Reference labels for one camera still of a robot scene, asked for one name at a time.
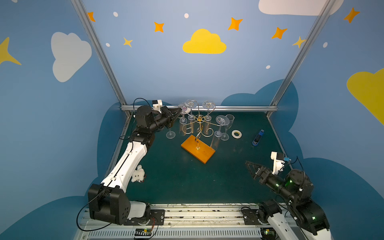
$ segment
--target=blue wall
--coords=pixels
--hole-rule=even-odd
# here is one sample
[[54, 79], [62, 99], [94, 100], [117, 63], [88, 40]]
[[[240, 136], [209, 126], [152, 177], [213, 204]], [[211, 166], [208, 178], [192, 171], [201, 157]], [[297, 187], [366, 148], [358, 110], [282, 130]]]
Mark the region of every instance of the blue wall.
[[[360, 13], [349, 23], [352, 8]], [[378, 0], [345, 0], [271, 116], [288, 156], [303, 159], [335, 240], [384, 234], [384, 125], [347, 88], [353, 74], [384, 68], [383, 9]]]
[[[248, 98], [242, 101], [233, 95], [255, 94], [283, 79], [299, 51], [293, 44], [299, 36], [305, 39], [316, 19], [285, 12], [265, 14], [252, 0], [84, 0], [84, 4], [93, 12], [92, 24], [129, 104], [142, 97], [176, 105], [190, 98], [200, 103], [210, 99], [217, 105], [269, 105], [265, 99], [249, 103]], [[238, 31], [228, 30], [231, 18], [243, 19]], [[163, 32], [155, 32], [154, 22], [164, 23]], [[277, 27], [287, 30], [281, 39], [272, 39]], [[218, 34], [227, 46], [225, 52], [184, 52], [183, 44], [201, 28]], [[132, 40], [132, 47], [123, 45], [124, 38]], [[266, 99], [276, 91], [269, 88]]]
[[43, 231], [70, 239], [125, 115], [93, 49], [68, 81], [53, 74], [54, 33], [89, 42], [70, 0], [2, 1], [0, 18], [0, 44], [9, 37], [8, 53], [21, 63], [1, 62], [0, 52], [0, 239], [42, 239]]

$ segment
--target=wooden base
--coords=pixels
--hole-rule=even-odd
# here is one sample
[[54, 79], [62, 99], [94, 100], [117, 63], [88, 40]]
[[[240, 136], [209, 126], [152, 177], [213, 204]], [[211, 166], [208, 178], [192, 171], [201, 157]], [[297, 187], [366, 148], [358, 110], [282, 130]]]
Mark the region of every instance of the wooden base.
[[181, 144], [181, 147], [204, 164], [206, 164], [215, 153], [215, 150], [203, 143], [200, 139], [197, 139], [197, 142], [195, 142], [195, 136], [193, 135], [189, 136], [189, 138]]

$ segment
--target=white tape roll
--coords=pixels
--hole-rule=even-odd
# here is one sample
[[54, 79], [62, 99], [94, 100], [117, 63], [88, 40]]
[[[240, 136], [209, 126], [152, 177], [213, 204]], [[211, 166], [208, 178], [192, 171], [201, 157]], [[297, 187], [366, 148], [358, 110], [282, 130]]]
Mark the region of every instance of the white tape roll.
[[233, 130], [232, 131], [232, 137], [234, 137], [234, 138], [237, 138], [237, 139], [239, 139], [239, 138], [241, 138], [241, 132], [239, 131], [239, 130]]

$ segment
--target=yellow star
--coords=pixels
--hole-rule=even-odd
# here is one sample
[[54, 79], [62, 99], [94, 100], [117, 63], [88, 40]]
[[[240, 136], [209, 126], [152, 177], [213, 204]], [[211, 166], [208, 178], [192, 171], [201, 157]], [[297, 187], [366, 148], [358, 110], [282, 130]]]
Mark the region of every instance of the yellow star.
[[306, 40], [306, 39], [301, 40], [301, 38], [299, 37], [299, 41], [297, 41], [295, 44], [292, 44], [292, 46], [293, 46], [293, 45], [298, 45], [299, 48], [300, 48], [300, 47], [301, 47], [301, 44], [302, 44], [303, 42], [305, 42], [305, 40]]
[[14, 57], [8, 53], [9, 38], [6, 38], [2, 44], [0, 44], [0, 64], [4, 61], [10, 61], [21, 65]]
[[353, 18], [356, 17], [360, 12], [356, 12], [354, 8], [352, 8], [351, 12], [344, 18], [344, 20], [348, 20], [349, 23], [352, 22]]
[[164, 26], [164, 23], [157, 23], [155, 22], [155, 31], [161, 31], [163, 33], [163, 26]]
[[124, 38], [124, 40], [125, 40], [124, 45], [129, 45], [129, 46], [132, 48], [132, 46], [131, 46], [131, 42], [132, 42], [133, 40], [128, 41], [128, 40], [126, 40], [125, 38]]
[[232, 18], [232, 22], [231, 22], [231, 25], [229, 26], [228, 30], [231, 30], [231, 29], [235, 29], [235, 30], [239, 30], [239, 24], [241, 23], [241, 21], [243, 21], [242, 19], [239, 19], [239, 20], [236, 20], [234, 18]]
[[272, 37], [272, 38], [280, 38], [283, 36], [283, 33], [287, 30], [288, 28], [286, 29], [280, 29], [280, 28], [277, 28], [276, 29], [276, 33], [275, 35]]

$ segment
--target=white plush toy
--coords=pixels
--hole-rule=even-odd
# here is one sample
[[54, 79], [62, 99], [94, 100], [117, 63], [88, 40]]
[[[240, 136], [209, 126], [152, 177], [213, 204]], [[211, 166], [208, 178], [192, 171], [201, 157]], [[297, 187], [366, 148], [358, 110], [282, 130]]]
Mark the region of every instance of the white plush toy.
[[142, 181], [144, 181], [144, 175], [145, 175], [144, 169], [141, 167], [141, 165], [138, 165], [137, 169], [135, 171], [133, 171], [131, 181], [132, 182], [136, 182], [136, 181], [142, 182]]

